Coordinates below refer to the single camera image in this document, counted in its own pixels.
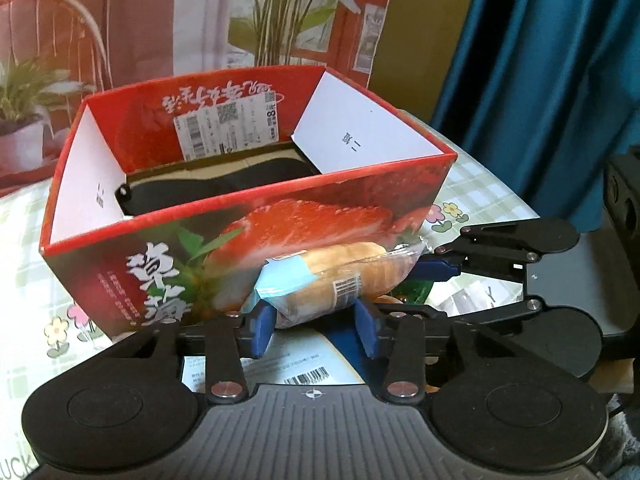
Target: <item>white box flap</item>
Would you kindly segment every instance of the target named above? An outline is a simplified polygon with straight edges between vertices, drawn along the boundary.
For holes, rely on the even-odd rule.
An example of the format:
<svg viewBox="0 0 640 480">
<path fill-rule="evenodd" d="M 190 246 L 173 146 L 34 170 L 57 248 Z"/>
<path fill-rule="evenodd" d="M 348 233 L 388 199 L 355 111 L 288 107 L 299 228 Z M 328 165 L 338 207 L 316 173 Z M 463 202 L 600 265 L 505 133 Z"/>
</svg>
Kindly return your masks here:
<svg viewBox="0 0 640 480">
<path fill-rule="evenodd" d="M 408 124 L 328 72 L 291 138 L 321 173 L 442 154 Z"/>
<path fill-rule="evenodd" d="M 50 242 L 121 221 L 124 214 L 115 191 L 126 179 L 86 106 L 62 174 Z"/>
</svg>

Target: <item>gray ribbed surface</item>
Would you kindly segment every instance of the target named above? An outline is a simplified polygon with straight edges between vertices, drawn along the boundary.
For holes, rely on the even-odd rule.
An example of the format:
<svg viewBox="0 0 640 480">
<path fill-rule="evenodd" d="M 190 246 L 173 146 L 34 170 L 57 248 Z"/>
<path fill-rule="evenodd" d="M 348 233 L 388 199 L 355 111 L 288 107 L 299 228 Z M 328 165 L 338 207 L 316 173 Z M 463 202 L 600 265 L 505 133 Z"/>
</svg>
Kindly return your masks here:
<svg viewBox="0 0 640 480">
<path fill-rule="evenodd" d="M 322 392 L 318 398 L 306 395 Z M 88 478 L 45 466 L 33 480 Z M 149 466 L 100 480 L 507 480 L 445 448 L 417 410 L 375 399 L 367 386 L 261 386 L 207 413 L 191 439 Z M 576 467 L 549 480 L 595 480 Z"/>
</svg>

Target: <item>packaged bread roll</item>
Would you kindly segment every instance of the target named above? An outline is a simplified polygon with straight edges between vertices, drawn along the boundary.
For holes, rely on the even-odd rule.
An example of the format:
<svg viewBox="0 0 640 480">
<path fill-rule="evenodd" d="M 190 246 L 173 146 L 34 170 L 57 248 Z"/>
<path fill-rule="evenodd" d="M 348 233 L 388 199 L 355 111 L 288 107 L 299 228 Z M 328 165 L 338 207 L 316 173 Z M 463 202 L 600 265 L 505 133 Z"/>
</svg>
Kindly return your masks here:
<svg viewBox="0 0 640 480">
<path fill-rule="evenodd" d="M 274 258 L 263 267 L 250 310 L 262 298 L 278 310 L 278 328 L 288 328 L 343 308 L 363 296 L 376 298 L 405 279 L 424 244 L 387 251 L 372 242 L 340 244 Z"/>
</svg>

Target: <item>black circular pad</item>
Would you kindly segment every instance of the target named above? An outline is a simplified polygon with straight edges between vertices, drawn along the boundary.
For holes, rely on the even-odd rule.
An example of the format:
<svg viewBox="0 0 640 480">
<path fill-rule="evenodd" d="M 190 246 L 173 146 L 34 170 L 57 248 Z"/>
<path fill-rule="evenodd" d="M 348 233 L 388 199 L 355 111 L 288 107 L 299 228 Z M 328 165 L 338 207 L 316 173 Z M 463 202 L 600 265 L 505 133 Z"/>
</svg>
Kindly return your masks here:
<svg viewBox="0 0 640 480">
<path fill-rule="evenodd" d="M 580 240 L 580 233 L 567 220 L 555 217 L 533 218 L 518 223 L 518 236 L 540 253 L 568 251 Z"/>
<path fill-rule="evenodd" d="M 37 459 L 68 471 L 105 472 L 150 462 L 178 446 L 196 421 L 195 396 L 178 379 L 137 368 L 106 360 L 37 389 L 22 411 Z"/>
<path fill-rule="evenodd" d="M 545 362 L 495 358 L 434 396 L 436 430 L 471 460 L 542 472 L 580 462 L 600 443 L 607 412 L 590 386 Z"/>
<path fill-rule="evenodd" d="M 524 322 L 511 340 L 578 378 L 587 378 L 602 352 L 598 324 L 577 308 L 554 306 Z"/>
</svg>

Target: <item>red cardboard box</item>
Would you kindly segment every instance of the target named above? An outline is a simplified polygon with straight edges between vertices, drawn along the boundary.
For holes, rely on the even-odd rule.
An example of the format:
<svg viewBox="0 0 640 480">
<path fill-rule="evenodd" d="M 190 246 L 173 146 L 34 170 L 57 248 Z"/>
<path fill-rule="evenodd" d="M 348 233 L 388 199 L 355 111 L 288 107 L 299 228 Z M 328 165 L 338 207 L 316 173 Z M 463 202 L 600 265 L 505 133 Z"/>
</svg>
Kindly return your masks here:
<svg viewBox="0 0 640 480">
<path fill-rule="evenodd" d="M 277 139 L 293 140 L 322 174 L 124 216 L 114 192 L 128 175 L 191 158 L 175 117 L 220 114 L 217 105 L 268 91 Z M 109 336 L 164 317 L 199 322 L 237 310 L 265 258 L 417 230 L 455 160 L 428 130 L 322 66 L 153 80 L 82 104 L 40 252 Z"/>
</svg>

